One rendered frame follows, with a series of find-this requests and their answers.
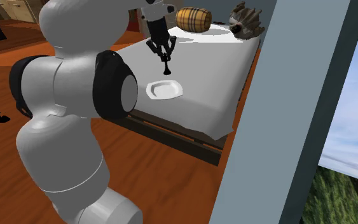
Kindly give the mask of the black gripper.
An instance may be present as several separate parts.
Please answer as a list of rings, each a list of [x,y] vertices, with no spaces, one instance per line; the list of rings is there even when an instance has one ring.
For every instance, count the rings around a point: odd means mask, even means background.
[[[176,36],[170,36],[165,17],[162,17],[155,21],[147,21],[147,26],[151,39],[146,41],[146,44],[149,46],[150,50],[157,54],[161,61],[165,64],[165,69],[163,74],[167,74],[167,62],[171,60],[171,54],[176,45]],[[166,54],[162,52],[162,46],[166,44]]]

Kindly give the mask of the yellow striped barrel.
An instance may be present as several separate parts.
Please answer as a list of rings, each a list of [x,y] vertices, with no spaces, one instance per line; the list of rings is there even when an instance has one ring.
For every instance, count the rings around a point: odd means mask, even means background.
[[[194,33],[206,32],[210,29],[212,13],[205,8],[184,7],[176,13],[178,28]]]

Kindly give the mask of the white plate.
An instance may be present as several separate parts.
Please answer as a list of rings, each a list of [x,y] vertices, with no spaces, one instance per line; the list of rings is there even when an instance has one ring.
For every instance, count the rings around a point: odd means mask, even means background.
[[[148,83],[146,93],[152,100],[169,100],[182,96],[183,88],[176,80],[160,80]]]

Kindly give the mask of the bed with white sheet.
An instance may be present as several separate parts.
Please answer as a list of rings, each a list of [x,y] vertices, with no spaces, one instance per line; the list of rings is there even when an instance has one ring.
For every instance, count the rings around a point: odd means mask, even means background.
[[[169,62],[172,71],[164,75],[163,64],[145,41],[127,46],[118,53],[134,72],[139,96],[129,117],[115,123],[183,153],[218,165],[260,38],[234,37],[226,25],[212,25],[196,34],[178,27]],[[180,97],[152,100],[148,83],[176,80],[183,88]]]

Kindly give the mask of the brown grey ridged object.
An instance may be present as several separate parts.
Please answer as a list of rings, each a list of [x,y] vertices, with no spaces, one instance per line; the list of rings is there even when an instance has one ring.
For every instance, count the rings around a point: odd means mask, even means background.
[[[229,30],[238,39],[252,39],[260,36],[265,28],[261,27],[259,14],[262,10],[247,8],[245,2],[238,3],[230,12]]]

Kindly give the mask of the beige wooden cabinet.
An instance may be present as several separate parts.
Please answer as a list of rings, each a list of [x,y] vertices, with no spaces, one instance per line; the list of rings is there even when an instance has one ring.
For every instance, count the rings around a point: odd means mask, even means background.
[[[0,8],[10,19],[37,24],[44,4],[44,0],[0,0]]]

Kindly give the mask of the window with dark frame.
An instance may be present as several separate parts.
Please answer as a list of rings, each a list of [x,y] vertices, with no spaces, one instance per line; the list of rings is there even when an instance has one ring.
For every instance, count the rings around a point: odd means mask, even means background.
[[[299,224],[358,224],[358,42]]]

